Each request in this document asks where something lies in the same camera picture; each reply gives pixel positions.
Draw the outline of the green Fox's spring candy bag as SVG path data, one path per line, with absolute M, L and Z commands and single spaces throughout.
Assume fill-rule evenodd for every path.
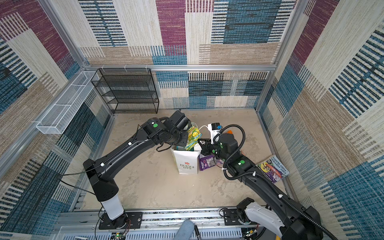
M 190 151 L 194 148 L 194 146 L 198 143 L 198 139 L 200 139 L 202 134 L 197 126 L 197 124 L 192 123 L 191 127 L 188 129 L 188 141 L 185 149 Z

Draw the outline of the teal candy bag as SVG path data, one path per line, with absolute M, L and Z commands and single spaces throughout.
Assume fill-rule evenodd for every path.
M 185 151 L 186 149 L 184 147 L 176 146 L 175 150 L 176 151 Z

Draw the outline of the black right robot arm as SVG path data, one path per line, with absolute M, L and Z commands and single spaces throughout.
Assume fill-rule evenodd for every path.
M 261 224 L 283 240 L 321 240 L 324 237 L 325 230 L 318 211 L 313 207 L 305 208 L 290 198 L 243 155 L 244 139 L 238 143 L 234 135 L 219 133 L 213 141 L 199 139 L 198 143 L 204 154 L 213 154 L 224 162 L 226 179 L 240 181 L 271 207 L 268 210 L 251 199 L 245 199 L 237 206 L 241 222 Z

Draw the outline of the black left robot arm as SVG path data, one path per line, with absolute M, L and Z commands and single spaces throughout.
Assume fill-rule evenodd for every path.
M 109 154 L 95 161 L 84 161 L 83 167 L 91 187 L 109 220 L 115 221 L 125 215 L 114 177 L 135 158 L 157 145 L 185 147 L 188 129 L 191 127 L 192 122 L 180 110 L 175 111 L 171 117 L 151 118 Z

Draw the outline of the purple candy bag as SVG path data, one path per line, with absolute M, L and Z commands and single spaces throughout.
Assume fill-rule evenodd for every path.
M 215 157 L 215 155 L 203 156 L 202 154 L 198 157 L 199 170 L 204 171 L 212 167 L 221 168 L 224 162 Z

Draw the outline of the colourful leaflet by wall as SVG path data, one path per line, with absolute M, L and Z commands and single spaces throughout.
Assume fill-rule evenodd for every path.
M 290 174 L 289 170 L 282 164 L 276 155 L 259 163 L 258 168 L 274 184 Z

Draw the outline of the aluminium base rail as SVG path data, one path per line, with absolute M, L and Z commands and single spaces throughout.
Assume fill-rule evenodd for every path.
M 278 240 L 282 221 L 264 206 L 250 224 L 242 224 L 236 208 L 127 210 L 128 224 L 113 229 L 103 210 L 60 214 L 51 240 Z

